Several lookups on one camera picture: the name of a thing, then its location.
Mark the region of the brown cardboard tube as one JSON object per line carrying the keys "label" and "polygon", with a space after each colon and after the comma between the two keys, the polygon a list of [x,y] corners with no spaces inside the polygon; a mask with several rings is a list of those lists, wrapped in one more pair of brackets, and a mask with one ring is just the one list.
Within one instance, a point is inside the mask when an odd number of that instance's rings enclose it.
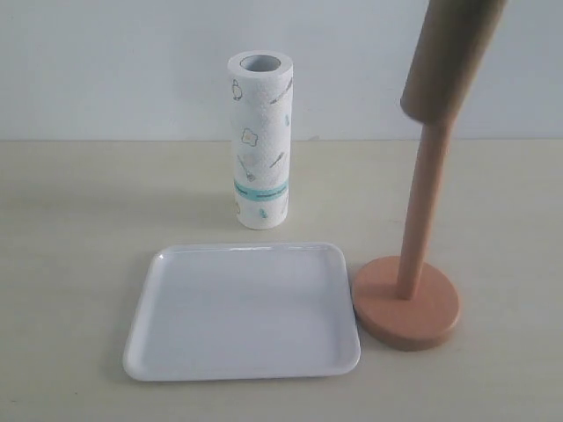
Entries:
{"label": "brown cardboard tube", "polygon": [[453,121],[506,6],[501,0],[432,0],[400,100],[422,124]]}

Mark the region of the white printed paper towel roll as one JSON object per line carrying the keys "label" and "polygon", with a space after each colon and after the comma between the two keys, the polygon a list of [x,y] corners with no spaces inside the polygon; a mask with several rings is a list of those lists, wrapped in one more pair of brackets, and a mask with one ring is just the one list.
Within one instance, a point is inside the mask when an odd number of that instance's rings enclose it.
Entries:
{"label": "white printed paper towel roll", "polygon": [[293,62],[253,50],[232,56],[227,69],[237,219],[249,229],[271,229],[289,210]]}

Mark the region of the wooden paper towel holder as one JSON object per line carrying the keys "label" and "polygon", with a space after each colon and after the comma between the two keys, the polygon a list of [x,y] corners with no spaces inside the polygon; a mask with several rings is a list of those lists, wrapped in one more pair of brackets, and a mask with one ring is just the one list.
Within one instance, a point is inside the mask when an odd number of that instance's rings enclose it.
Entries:
{"label": "wooden paper towel holder", "polygon": [[452,121],[421,132],[401,252],[371,260],[352,285],[355,313],[365,331],[401,351],[422,351],[448,340],[461,312],[459,293],[426,262]]}

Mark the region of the white rectangular plastic tray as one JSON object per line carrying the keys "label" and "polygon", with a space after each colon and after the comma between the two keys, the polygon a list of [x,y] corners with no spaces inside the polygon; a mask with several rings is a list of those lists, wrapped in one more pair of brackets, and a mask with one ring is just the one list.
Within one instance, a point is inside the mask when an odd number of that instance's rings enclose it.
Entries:
{"label": "white rectangular plastic tray", "polygon": [[140,382],[200,382],[344,375],[360,357],[337,246],[180,244],[150,262],[122,365]]}

